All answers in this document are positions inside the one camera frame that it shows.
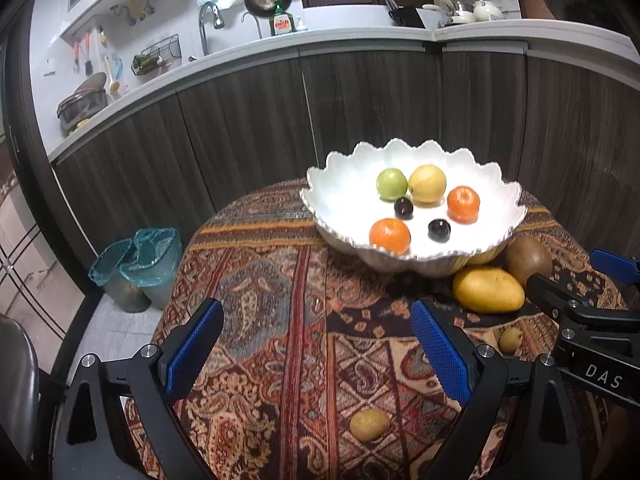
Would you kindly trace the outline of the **yellow mango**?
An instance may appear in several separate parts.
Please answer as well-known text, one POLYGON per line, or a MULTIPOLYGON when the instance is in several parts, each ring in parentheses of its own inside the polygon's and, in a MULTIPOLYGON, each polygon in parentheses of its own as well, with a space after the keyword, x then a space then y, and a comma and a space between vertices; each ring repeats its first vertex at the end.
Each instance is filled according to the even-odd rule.
POLYGON ((452 281, 457 302, 475 313, 500 314, 520 310, 525 304, 522 285, 494 266, 469 266, 452 281))

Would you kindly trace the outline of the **orange tangerine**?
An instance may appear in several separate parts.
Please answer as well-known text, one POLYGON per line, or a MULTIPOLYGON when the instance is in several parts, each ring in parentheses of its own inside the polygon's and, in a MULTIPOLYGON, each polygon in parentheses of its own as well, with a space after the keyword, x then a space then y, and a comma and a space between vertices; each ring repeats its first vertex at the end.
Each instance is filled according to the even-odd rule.
POLYGON ((372 224, 369 243, 393 254, 405 255, 410 248, 411 233, 401 220, 384 218, 372 224))
POLYGON ((465 185, 453 188, 447 196, 448 216, 459 223, 473 223, 480 213, 480 196, 465 185))

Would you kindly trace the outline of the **dark plum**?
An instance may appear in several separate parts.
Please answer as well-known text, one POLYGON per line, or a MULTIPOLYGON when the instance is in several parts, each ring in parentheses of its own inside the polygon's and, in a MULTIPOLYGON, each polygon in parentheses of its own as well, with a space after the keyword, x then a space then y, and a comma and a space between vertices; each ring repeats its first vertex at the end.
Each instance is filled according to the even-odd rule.
POLYGON ((437 243, 446 243, 449 240, 451 226, 445 219, 434 219, 428 224, 428 236, 437 243))
POLYGON ((399 197, 394 203, 395 216, 401 220, 409 220, 413 216, 413 203, 406 196, 399 197))

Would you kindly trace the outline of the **small tan longan fruit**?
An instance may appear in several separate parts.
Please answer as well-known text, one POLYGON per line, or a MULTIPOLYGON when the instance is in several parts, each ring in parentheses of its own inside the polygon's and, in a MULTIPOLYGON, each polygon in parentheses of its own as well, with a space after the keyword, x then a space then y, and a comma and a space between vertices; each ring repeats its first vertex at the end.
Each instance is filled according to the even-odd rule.
POLYGON ((390 428, 390 416, 377 408, 366 408, 349 421, 349 431, 359 442, 378 440, 390 428))

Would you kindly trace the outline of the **yellow lemon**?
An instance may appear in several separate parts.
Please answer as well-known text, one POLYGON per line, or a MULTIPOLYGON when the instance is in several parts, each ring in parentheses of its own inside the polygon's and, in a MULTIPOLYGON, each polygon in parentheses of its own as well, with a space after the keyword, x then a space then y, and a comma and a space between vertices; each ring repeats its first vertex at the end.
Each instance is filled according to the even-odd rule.
POLYGON ((422 165, 413 171, 408 181, 411 197, 421 204, 438 203, 446 191, 444 172, 435 165, 422 165))

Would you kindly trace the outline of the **green apple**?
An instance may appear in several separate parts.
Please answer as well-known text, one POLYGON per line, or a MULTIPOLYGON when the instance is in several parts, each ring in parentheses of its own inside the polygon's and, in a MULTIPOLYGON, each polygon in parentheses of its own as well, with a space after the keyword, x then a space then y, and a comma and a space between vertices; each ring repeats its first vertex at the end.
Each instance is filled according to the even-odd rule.
POLYGON ((383 170, 376 179, 376 190, 381 200, 394 202, 405 196, 408 191, 408 181, 405 175, 397 168, 383 170))

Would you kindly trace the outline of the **white kitchen countertop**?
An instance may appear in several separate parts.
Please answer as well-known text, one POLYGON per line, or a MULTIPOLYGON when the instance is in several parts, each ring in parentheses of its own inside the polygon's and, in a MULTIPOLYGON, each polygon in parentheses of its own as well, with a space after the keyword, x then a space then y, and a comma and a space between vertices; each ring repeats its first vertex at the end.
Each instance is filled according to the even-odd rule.
POLYGON ((528 53, 535 58, 566 63, 639 88, 639 53, 631 40, 617 32, 580 23, 551 20, 506 20, 441 29, 399 26, 334 28, 294 32, 251 41, 218 51, 160 75, 94 115, 51 153, 53 164, 87 143, 94 134, 136 110, 209 78, 227 75, 271 61, 299 55, 336 52, 414 51, 438 44, 446 52, 528 53))

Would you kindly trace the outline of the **chrome kitchen faucet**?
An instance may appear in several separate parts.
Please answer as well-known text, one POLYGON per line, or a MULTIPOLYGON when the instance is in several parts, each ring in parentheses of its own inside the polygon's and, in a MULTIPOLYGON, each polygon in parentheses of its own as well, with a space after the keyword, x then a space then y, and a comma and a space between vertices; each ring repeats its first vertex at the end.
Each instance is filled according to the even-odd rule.
POLYGON ((221 15, 219 6, 213 1, 203 3, 198 11, 198 33, 200 34, 201 47, 204 55, 209 55, 208 30, 221 30, 226 26, 226 22, 221 15))

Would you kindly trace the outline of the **brown kiwi fruit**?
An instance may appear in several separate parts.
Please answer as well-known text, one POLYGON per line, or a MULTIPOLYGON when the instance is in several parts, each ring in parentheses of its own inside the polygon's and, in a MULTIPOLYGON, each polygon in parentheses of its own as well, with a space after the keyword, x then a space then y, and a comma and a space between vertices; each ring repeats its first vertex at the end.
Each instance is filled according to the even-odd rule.
POLYGON ((515 237, 503 252, 503 269, 510 273, 522 287, 534 274, 550 278, 552 258, 547 247, 536 237, 515 237))

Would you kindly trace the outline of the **grey chair back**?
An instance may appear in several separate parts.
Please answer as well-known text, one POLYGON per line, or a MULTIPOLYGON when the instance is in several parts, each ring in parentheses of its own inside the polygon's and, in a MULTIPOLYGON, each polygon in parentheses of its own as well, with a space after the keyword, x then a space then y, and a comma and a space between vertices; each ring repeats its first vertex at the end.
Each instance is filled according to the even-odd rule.
POLYGON ((1 315, 1 429, 18 456, 28 462, 34 450, 39 366, 23 326, 1 315))

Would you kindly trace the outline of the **dark wood base cabinets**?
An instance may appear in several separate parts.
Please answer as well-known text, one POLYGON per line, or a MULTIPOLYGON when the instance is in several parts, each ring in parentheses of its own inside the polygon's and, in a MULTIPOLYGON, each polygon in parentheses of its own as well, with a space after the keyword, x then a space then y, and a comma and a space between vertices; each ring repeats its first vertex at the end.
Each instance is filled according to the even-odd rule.
POLYGON ((168 90, 88 135, 54 172, 88 241, 183 238, 326 155, 393 138, 468 148, 588 249, 639 251, 639 93, 533 52, 286 54, 168 90))

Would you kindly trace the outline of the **patterned paisley tablecloth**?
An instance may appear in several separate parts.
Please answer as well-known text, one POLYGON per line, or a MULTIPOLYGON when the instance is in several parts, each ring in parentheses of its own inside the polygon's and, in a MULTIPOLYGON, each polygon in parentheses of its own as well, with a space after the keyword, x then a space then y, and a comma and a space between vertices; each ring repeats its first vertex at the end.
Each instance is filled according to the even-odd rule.
POLYGON ((163 342, 207 298, 224 329, 174 411, 221 479, 416 479, 459 413, 413 335, 410 307, 431 299, 473 340, 496 344, 515 326, 516 352, 549 352, 558 328, 532 304, 478 315, 448 280, 381 274, 330 247, 299 197, 304 180, 247 194, 196 232, 153 340, 163 342), (390 428, 359 442, 366 408, 390 428))

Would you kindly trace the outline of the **white teapot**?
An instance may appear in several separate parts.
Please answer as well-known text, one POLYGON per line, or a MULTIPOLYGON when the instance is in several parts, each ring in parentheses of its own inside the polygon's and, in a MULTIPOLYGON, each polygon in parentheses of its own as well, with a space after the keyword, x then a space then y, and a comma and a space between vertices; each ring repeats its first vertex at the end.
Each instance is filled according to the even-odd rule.
POLYGON ((493 2, 488 0, 476 0, 473 6, 475 21, 492 22, 501 21, 504 15, 500 8, 493 2))

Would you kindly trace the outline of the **black knife block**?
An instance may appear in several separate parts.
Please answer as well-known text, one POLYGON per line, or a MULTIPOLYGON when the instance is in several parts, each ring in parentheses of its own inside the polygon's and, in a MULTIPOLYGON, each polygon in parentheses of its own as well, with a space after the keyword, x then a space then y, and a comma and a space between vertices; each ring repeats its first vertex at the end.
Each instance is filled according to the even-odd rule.
POLYGON ((414 6, 400 6, 395 0, 384 0, 388 15, 395 25, 424 29, 424 23, 414 6))

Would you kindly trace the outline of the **green dish soap bottle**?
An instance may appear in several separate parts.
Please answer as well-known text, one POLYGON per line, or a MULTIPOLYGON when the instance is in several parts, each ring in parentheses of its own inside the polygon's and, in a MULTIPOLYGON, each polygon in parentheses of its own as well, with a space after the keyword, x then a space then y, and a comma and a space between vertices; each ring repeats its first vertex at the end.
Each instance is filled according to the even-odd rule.
POLYGON ((294 16, 284 10, 282 1, 274 3, 273 14, 269 19, 271 36, 283 36, 296 32, 294 16))

